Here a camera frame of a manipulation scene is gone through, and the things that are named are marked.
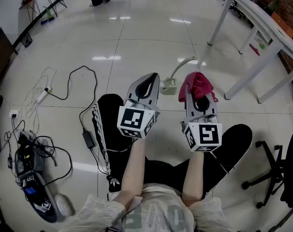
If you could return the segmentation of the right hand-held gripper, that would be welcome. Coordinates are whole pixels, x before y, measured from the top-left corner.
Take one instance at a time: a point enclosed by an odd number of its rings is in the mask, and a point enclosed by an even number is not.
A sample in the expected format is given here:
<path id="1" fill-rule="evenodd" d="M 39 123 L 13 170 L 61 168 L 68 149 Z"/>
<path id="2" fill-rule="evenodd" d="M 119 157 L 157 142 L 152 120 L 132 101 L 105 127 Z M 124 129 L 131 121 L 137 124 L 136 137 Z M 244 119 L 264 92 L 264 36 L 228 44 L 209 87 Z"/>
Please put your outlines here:
<path id="1" fill-rule="evenodd" d="M 212 152 L 222 144 L 222 124 L 218 122 L 216 103 L 211 94 L 206 94 L 204 115 L 207 116 L 198 117 L 200 112 L 190 87 L 186 87 L 185 94 L 187 117 L 180 123 L 189 149 L 191 152 Z"/>

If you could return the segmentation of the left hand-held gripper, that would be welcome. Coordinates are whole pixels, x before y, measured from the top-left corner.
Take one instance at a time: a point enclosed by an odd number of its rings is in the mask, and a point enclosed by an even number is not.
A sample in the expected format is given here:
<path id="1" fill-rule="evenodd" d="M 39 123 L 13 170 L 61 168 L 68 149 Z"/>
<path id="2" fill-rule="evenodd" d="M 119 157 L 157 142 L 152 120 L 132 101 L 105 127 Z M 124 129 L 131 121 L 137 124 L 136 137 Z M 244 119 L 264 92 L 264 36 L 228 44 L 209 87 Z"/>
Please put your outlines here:
<path id="1" fill-rule="evenodd" d="M 123 136 L 146 138 L 160 114 L 155 106 L 159 86 L 160 76 L 156 72 L 144 75 L 130 85 L 127 92 L 129 99 L 119 107 L 117 118 L 117 128 Z"/>

